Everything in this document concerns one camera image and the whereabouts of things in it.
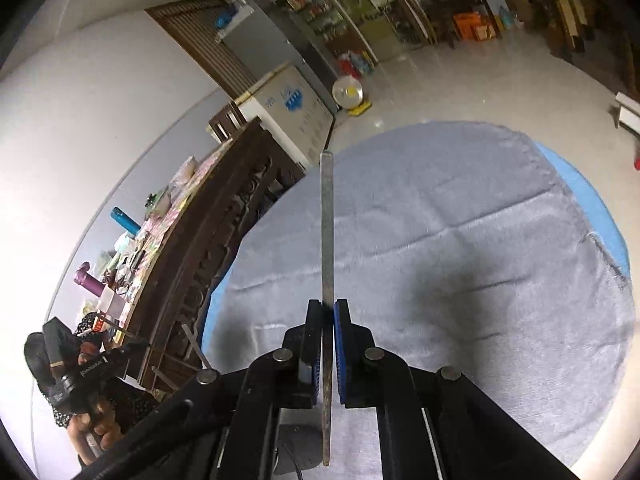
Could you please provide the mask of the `left hand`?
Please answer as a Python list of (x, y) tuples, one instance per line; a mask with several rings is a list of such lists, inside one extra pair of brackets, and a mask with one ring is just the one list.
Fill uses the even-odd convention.
[(67, 434), (84, 465), (89, 465), (96, 460), (87, 441), (90, 434), (96, 436), (96, 442), (102, 451), (109, 450), (124, 437), (115, 420), (115, 412), (111, 404), (103, 396), (96, 399), (93, 414), (77, 414), (70, 419)]

